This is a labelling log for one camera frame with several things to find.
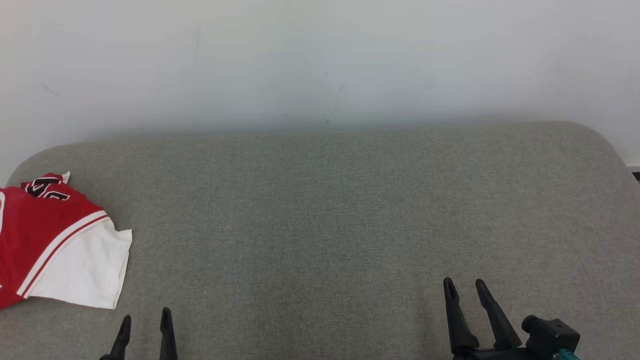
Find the gray cushion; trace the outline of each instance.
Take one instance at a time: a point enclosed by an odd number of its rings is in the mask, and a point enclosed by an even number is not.
[[[97,359],[132,316],[130,359],[448,359],[442,280],[493,344],[484,279],[518,330],[582,335],[584,359],[640,351],[640,186],[570,123],[83,143],[16,185],[70,184],[133,229],[115,310],[29,299],[0,311],[1,359]]]

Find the red and white shirt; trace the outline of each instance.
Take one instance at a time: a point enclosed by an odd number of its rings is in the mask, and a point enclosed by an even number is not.
[[[50,173],[0,188],[0,308],[31,296],[115,308],[131,230],[116,231],[68,179]]]

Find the white fabric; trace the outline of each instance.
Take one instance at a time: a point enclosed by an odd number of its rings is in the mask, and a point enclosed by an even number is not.
[[[130,246],[131,230],[116,231],[107,218],[69,239],[49,260],[28,295],[115,309]]]
[[[70,177],[71,177],[71,171],[67,171],[66,174],[62,174],[62,182],[65,184],[68,184]]]
[[[4,214],[4,194],[0,192],[0,231],[2,231],[3,214]]]
[[[58,249],[57,253],[55,253],[53,256],[57,256],[57,254],[60,253],[62,248],[68,245],[69,241],[71,240],[69,236],[76,237],[76,236],[79,236],[81,233],[87,232],[88,230],[90,230],[92,227],[95,226],[95,224],[92,224],[92,222],[96,221],[97,219],[100,219],[98,220],[98,222],[105,222],[107,220],[109,222],[111,221],[111,219],[107,217],[107,213],[105,213],[104,211],[96,211],[78,220],[73,225],[66,228],[62,233],[57,235],[55,239],[53,239],[53,241],[50,242],[49,246],[47,246],[47,248],[42,252],[42,254],[38,258],[36,263],[33,264],[33,266],[31,267],[31,270],[27,274],[27,277],[24,278],[22,285],[18,289],[18,294],[21,296],[24,296],[25,298],[29,297],[29,294],[31,294],[31,292],[33,291],[33,287],[31,287],[28,290],[29,285],[31,284],[31,281],[35,276],[39,276],[39,277],[42,276],[42,272],[40,272],[40,269],[43,266],[45,268],[47,268],[47,266],[50,266],[49,263],[51,262],[52,259],[49,259],[49,256],[51,256],[51,254],[54,251],[56,251],[56,249],[58,248],[58,245],[62,243],[62,245],[60,245],[61,248]]]

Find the jersey number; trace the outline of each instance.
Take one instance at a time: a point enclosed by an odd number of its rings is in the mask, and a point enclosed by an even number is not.
[[[48,197],[59,200],[67,200],[69,198],[69,195],[61,192],[48,192],[47,189],[51,184],[60,184],[60,180],[57,177],[41,177],[40,179],[35,179],[25,190],[33,197]]]

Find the couch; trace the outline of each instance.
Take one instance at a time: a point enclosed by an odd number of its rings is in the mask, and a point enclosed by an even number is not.
[[[1,359],[450,359],[442,281],[493,335],[483,279],[524,341],[529,314],[583,359],[640,353],[640,186],[568,122],[139,138],[41,152],[18,185],[70,185],[133,229],[115,310],[31,298],[0,311]]]

